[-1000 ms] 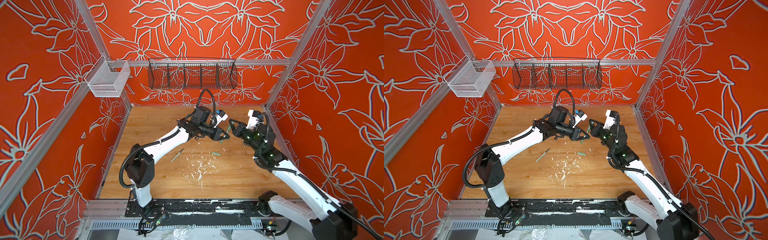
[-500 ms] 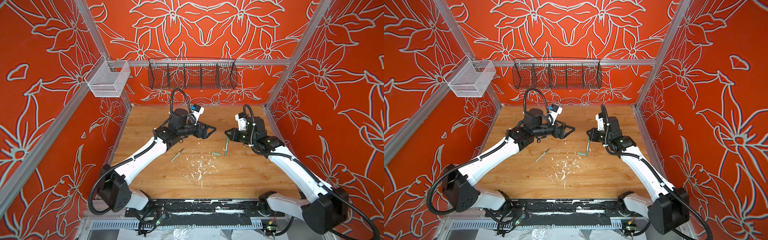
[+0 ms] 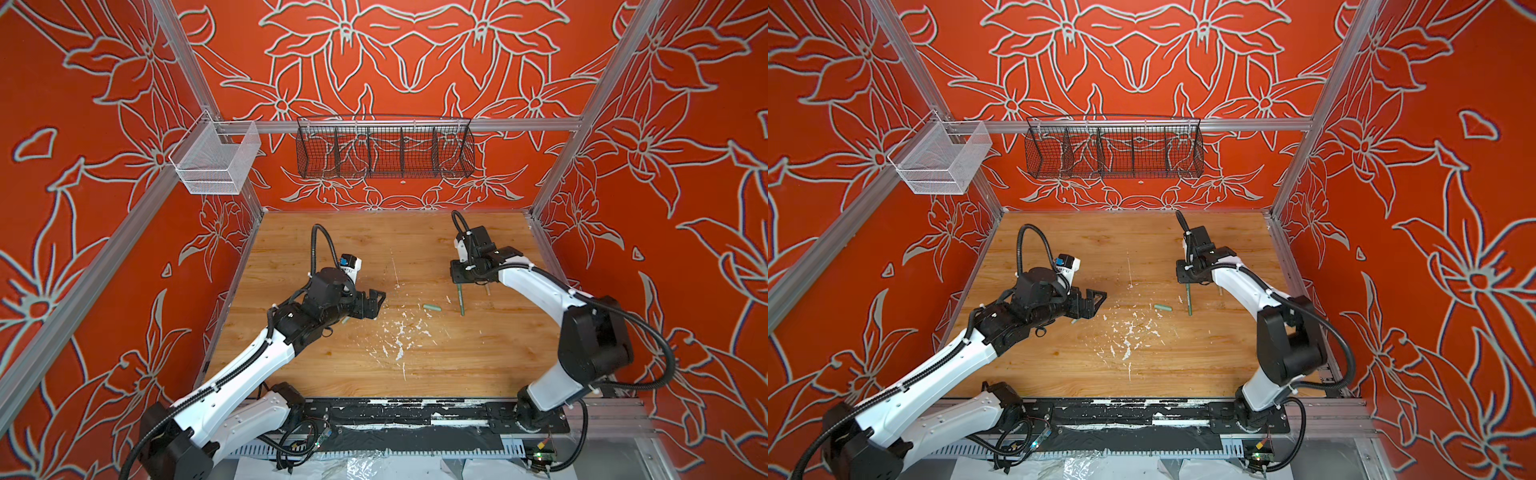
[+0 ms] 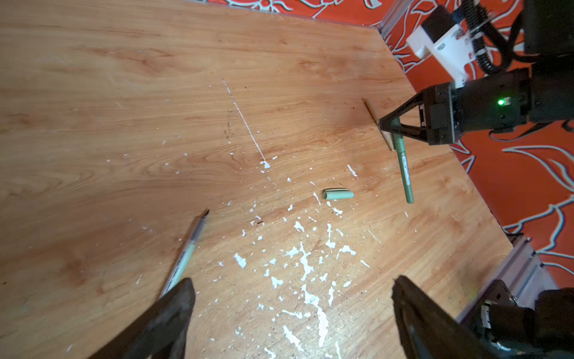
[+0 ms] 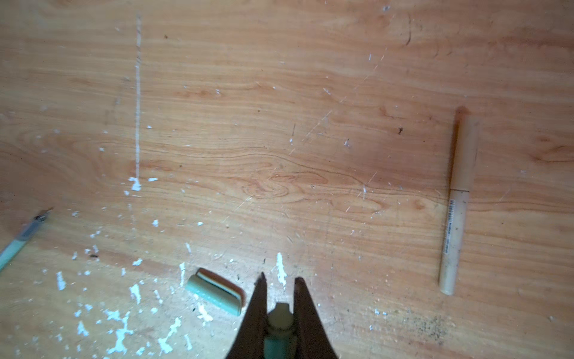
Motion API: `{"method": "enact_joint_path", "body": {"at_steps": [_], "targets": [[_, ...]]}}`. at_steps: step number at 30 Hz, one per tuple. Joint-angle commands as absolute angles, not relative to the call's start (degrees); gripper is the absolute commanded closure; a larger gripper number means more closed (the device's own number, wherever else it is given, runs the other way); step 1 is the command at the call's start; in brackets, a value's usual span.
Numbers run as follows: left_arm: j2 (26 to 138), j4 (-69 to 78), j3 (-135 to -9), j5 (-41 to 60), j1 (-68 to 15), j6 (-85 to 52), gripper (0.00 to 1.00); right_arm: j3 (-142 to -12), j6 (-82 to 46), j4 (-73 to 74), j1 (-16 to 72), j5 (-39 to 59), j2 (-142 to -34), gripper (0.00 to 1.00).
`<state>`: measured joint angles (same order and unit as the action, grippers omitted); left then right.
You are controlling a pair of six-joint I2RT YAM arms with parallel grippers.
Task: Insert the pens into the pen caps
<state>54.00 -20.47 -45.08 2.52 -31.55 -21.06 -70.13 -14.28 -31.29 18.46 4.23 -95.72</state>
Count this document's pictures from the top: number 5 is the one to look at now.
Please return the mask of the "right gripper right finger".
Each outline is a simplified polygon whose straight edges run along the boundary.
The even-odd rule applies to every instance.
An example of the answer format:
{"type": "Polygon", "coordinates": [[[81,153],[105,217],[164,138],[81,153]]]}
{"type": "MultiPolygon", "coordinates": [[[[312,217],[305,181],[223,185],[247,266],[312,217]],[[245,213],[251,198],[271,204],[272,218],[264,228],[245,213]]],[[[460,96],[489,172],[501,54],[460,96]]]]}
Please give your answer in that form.
{"type": "Polygon", "coordinates": [[[294,322],[297,336],[295,358],[338,358],[302,277],[294,280],[294,322]]]}

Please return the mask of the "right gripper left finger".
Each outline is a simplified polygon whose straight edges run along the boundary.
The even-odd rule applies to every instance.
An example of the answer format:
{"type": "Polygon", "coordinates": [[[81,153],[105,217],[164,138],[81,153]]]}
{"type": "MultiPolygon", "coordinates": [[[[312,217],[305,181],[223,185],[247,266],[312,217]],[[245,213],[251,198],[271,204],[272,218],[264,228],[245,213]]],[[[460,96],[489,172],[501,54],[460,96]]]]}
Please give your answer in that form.
{"type": "Polygon", "coordinates": [[[265,274],[261,273],[257,278],[245,317],[226,359],[265,357],[264,342],[268,313],[267,288],[265,274]]]}

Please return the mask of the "beige pen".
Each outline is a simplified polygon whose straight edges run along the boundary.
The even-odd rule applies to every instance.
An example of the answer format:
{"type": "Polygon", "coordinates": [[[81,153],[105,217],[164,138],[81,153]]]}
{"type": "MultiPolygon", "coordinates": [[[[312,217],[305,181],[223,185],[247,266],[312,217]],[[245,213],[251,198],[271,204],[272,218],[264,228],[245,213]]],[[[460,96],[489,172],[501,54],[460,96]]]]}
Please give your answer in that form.
{"type": "Polygon", "coordinates": [[[447,296],[454,295],[456,287],[466,213],[478,156],[480,121],[466,107],[460,106],[455,112],[455,127],[447,220],[439,271],[439,289],[447,296]]]}

